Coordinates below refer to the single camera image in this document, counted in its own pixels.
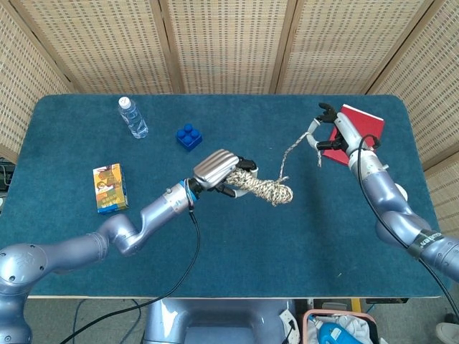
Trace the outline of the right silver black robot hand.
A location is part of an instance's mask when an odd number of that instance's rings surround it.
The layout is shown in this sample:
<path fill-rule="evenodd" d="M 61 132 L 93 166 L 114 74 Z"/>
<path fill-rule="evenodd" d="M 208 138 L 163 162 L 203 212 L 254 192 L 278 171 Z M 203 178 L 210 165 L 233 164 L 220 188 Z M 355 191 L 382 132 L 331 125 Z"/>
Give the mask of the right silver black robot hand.
<path fill-rule="evenodd" d="M 306 138 L 309 146 L 319 153 L 329 150 L 343 151 L 347 161 L 350 161 L 354 151 L 360 150 L 361 134 L 344 113 L 337 112 L 331 105 L 324 102 L 320 102 L 318 106 L 323 112 L 311 122 L 307 129 Z M 317 141 L 313 137 L 314 131 L 322 123 L 334 124 L 337 133 L 333 140 Z"/>

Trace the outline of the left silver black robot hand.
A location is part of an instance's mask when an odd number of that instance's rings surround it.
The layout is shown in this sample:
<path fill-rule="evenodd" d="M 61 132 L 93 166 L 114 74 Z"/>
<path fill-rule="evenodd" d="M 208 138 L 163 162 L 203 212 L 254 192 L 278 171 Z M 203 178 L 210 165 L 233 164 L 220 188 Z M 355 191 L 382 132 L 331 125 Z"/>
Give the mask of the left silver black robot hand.
<path fill-rule="evenodd" d="M 191 178 L 192 190 L 197 192 L 217 191 L 232 198 L 244 196 L 247 191 L 226 186 L 227 178 L 238 168 L 248 172 L 252 177 L 257 177 L 258 167 L 254 161 L 237 156 L 225 149 L 216 150 L 194 167 Z"/>

